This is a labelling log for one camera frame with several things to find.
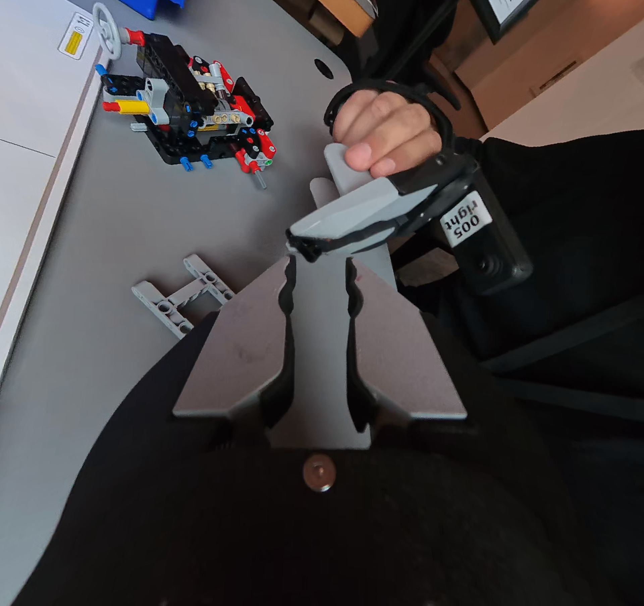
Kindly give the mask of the grey lego frame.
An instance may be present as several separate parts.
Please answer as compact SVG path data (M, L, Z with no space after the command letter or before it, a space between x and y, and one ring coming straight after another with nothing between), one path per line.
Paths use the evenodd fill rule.
M212 296L220 307L234 298L234 292L205 262L192 254L183 260L192 280L178 291L164 295L151 282L144 280L133 286L133 295L168 328L182 339L194 325L182 314L182 309L204 295Z

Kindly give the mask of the black and red lego model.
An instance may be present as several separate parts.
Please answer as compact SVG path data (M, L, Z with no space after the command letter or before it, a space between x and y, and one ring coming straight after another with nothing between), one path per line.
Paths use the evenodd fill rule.
M142 71L129 76L95 66L104 111L131 118L131 130L145 134L167 165L190 172L197 163L211 169L214 161L235 159L267 188L262 173L276 155L274 121L245 78L232 79L217 60L189 56L166 35L118 27L103 3L93 4L92 15L109 59L133 46Z

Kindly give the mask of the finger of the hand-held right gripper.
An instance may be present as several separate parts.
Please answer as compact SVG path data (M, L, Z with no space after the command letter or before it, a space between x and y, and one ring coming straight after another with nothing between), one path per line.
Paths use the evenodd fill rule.
M322 256L335 254L353 255L378 247L389 238L397 236L406 223L407 221L380 221L337 239L307 237L302 234L295 235L317 240L323 252Z
M422 203L437 189L431 184L403 195L387 177L342 195L294 223L289 231L295 237L338 240L375 223L389 222Z

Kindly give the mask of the cardboard box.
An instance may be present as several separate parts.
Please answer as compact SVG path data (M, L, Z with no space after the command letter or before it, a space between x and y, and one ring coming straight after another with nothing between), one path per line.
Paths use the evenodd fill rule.
M541 144L643 127L643 0L539 0L497 43L471 0L432 63L490 134Z

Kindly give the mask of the person's right forearm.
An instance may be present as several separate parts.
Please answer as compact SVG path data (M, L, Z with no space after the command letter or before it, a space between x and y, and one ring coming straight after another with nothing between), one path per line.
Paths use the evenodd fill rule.
M479 298L477 354L494 357L643 294L643 131L547 146L488 138L484 175L533 263Z

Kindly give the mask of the person's right hand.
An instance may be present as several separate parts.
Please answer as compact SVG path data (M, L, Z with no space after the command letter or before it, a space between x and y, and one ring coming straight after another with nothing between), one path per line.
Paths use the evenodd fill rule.
M442 150L427 110L391 91L350 96L337 113L332 138L346 146L351 169L375 179L418 167Z

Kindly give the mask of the small black lego pin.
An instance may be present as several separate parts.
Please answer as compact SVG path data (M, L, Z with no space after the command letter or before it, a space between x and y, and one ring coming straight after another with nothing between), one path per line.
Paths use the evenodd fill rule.
M301 255L307 262L315 263L323 252L317 240L286 232L286 245L290 251Z

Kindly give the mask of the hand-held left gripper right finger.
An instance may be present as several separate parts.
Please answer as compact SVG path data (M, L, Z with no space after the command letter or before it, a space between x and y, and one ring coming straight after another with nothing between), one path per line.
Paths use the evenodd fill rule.
M421 312L365 264L346 260L347 404L359 433L385 421L463 421L459 393Z

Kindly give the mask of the black office chair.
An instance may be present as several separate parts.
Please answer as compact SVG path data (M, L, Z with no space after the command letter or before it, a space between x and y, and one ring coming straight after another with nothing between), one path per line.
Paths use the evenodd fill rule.
M391 253L390 259L393 271L398 272L434 249L440 249L449 255L453 255L452 249L445 240L432 235L415 234Z

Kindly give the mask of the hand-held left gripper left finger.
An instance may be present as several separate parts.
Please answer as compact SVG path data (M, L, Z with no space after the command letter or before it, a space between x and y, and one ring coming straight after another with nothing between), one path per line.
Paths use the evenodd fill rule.
M273 428L294 398L296 258L263 272L218 313L173 414Z

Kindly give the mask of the white instruction booklet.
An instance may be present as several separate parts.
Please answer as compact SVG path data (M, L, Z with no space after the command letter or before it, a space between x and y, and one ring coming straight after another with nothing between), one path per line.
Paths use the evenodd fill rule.
M1 376L97 100L95 30L69 0L1 0Z

